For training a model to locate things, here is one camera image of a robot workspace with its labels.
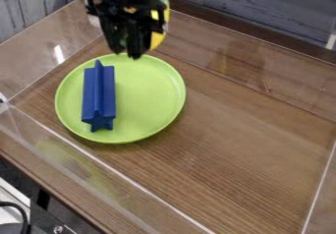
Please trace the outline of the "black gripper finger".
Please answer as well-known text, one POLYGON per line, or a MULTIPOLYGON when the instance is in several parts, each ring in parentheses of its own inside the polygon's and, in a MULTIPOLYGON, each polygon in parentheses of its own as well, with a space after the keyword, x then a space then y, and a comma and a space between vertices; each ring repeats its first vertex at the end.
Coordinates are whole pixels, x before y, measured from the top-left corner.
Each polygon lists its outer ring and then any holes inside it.
POLYGON ((125 21, 125 51, 133 60, 149 50, 151 24, 147 11, 133 13, 125 21))
POLYGON ((105 40, 109 48, 115 52, 121 53, 126 49, 126 29, 125 29, 125 17, 119 13, 110 12, 103 9, 98 13, 101 30, 103 33, 105 40))

